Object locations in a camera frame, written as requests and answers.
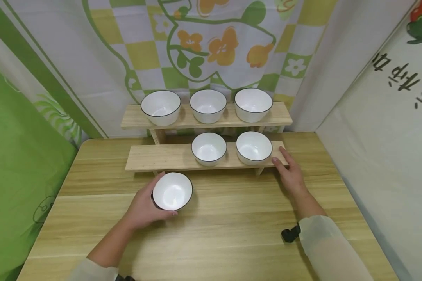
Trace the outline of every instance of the curtain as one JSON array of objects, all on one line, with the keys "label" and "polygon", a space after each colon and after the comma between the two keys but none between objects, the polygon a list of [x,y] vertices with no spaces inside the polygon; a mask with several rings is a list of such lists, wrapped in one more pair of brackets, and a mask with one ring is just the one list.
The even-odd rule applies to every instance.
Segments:
[{"label": "curtain", "polygon": [[17,278],[76,152],[0,73],[0,281]]},{"label": "curtain", "polygon": [[146,136],[120,121],[128,104],[160,89],[187,103],[199,89],[232,102],[255,87],[290,107],[336,2],[0,0],[0,40],[41,90],[24,94],[79,145],[85,136]]}]

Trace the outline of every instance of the wooden shelf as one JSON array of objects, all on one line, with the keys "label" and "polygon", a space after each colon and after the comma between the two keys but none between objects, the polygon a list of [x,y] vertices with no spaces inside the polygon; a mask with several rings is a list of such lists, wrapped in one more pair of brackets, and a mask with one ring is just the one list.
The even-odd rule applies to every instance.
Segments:
[{"label": "wooden shelf", "polygon": [[[272,141],[273,152],[271,157],[279,157],[282,141]],[[206,170],[206,169],[249,169],[273,167],[271,157],[258,166],[247,166],[240,162],[236,154],[236,143],[227,142],[227,153],[214,167],[200,165],[191,151],[190,143],[160,144],[160,145],[133,145],[129,151],[126,171],[181,171],[181,170]]]},{"label": "wooden shelf", "polygon": [[175,129],[175,128],[222,128],[222,127],[264,127],[291,125],[293,120],[288,109],[282,102],[273,104],[270,112],[259,122],[247,123],[241,121],[235,112],[235,104],[228,103],[222,117],[213,124],[203,124],[194,118],[193,110],[189,104],[182,104],[178,120],[169,126],[155,126],[141,110],[139,105],[129,105],[125,111],[120,127],[122,128],[145,128],[145,129]]}]

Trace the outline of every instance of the hand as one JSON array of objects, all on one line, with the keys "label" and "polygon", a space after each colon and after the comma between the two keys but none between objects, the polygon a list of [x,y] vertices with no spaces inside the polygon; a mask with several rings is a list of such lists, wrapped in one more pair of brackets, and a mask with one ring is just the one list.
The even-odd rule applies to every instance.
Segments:
[{"label": "hand", "polygon": [[150,183],[140,189],[131,201],[125,215],[122,217],[122,223],[131,230],[145,228],[157,220],[164,220],[178,215],[176,211],[166,211],[155,207],[152,202],[152,191],[156,183],[166,173],[159,173]]},{"label": "hand", "polygon": [[280,147],[280,152],[289,164],[289,170],[286,169],[277,157],[272,158],[272,163],[275,165],[281,176],[281,182],[291,195],[296,196],[302,192],[307,192],[305,181],[303,180],[302,169],[293,157],[286,151],[284,147]]}]

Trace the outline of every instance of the ceramic bowl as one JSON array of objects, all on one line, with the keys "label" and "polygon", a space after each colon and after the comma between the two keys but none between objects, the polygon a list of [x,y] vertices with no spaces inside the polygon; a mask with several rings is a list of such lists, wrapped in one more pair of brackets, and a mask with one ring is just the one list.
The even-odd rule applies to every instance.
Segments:
[{"label": "ceramic bowl", "polygon": [[155,185],[152,199],[156,206],[163,210],[179,210],[192,196],[191,180],[181,173],[165,174]]},{"label": "ceramic bowl", "polygon": [[227,143],[216,133],[201,133],[191,144],[197,162],[206,167],[217,165],[227,152]]},{"label": "ceramic bowl", "polygon": [[174,92],[156,91],[142,100],[141,109],[156,126],[169,126],[177,120],[180,104],[181,99]]},{"label": "ceramic bowl", "polygon": [[245,132],[236,140],[238,158],[246,165],[255,166],[272,154],[272,142],[261,133]]},{"label": "ceramic bowl", "polygon": [[199,122],[211,124],[222,116],[227,106],[227,99],[221,92],[205,89],[193,94],[189,104]]},{"label": "ceramic bowl", "polygon": [[234,97],[236,115],[244,122],[255,123],[272,108],[273,100],[268,93],[260,89],[242,89]]}]

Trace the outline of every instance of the cream sleeve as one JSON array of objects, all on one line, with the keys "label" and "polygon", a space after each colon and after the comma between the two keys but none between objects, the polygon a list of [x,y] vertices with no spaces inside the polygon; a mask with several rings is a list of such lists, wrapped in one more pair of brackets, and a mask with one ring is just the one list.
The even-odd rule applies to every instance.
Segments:
[{"label": "cream sleeve", "polygon": [[101,267],[85,258],[72,271],[68,281],[115,281],[118,273],[117,267]]},{"label": "cream sleeve", "polygon": [[300,242],[322,281],[373,281],[364,263],[332,219],[300,220]]}]

